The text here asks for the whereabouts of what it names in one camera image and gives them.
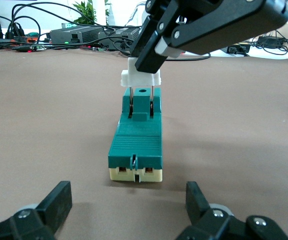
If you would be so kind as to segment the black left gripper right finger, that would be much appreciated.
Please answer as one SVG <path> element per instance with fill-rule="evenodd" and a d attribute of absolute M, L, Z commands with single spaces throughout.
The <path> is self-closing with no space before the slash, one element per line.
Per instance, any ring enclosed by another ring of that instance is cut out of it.
<path fill-rule="evenodd" d="M 288 240 L 269 217 L 250 215 L 243 222 L 228 207 L 209 203 L 195 181 L 186 183 L 185 207 L 191 225 L 178 240 Z"/>

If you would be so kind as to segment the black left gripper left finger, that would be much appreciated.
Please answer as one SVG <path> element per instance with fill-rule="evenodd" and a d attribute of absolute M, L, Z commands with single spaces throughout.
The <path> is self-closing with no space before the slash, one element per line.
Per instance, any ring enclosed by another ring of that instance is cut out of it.
<path fill-rule="evenodd" d="M 54 240 L 73 206 L 71 182 L 60 181 L 39 203 L 0 222 L 0 240 Z"/>

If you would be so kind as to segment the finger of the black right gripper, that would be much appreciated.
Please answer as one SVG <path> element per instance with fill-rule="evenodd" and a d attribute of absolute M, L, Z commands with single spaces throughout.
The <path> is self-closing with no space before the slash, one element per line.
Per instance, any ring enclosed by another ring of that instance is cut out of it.
<path fill-rule="evenodd" d="M 145 3 L 145 13 L 147 14 L 139 33 L 131 45 L 130 55 L 139 57 L 151 36 L 155 31 L 164 34 L 169 30 L 171 16 L 167 12 L 171 0 L 147 0 Z"/>
<path fill-rule="evenodd" d="M 135 56 L 140 72 L 156 73 L 167 57 L 204 55 L 276 30 L 288 21 L 288 0 L 171 0 L 169 30 L 155 31 Z"/>

